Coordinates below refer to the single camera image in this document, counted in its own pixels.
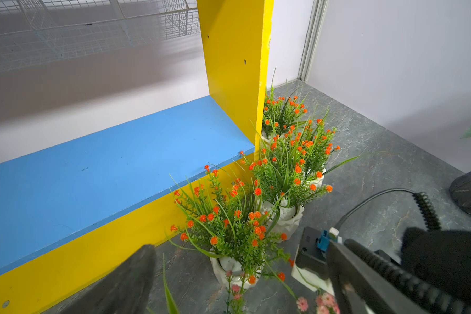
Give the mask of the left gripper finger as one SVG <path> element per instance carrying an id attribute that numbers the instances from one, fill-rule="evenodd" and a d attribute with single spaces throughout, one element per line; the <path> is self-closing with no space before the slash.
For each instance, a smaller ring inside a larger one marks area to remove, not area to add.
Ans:
<path id="1" fill-rule="evenodd" d="M 153 286 L 156 248 L 139 248 L 62 313 L 142 313 Z"/>

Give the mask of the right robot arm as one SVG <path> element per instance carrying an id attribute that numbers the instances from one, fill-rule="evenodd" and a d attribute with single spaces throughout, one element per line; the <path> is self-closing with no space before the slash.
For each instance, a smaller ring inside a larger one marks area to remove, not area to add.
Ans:
<path id="1" fill-rule="evenodd" d="M 427 195 L 411 195 L 426 228 L 406 229 L 399 263 L 353 239 L 329 245 L 342 313 L 471 313 L 471 232 L 442 230 Z"/>

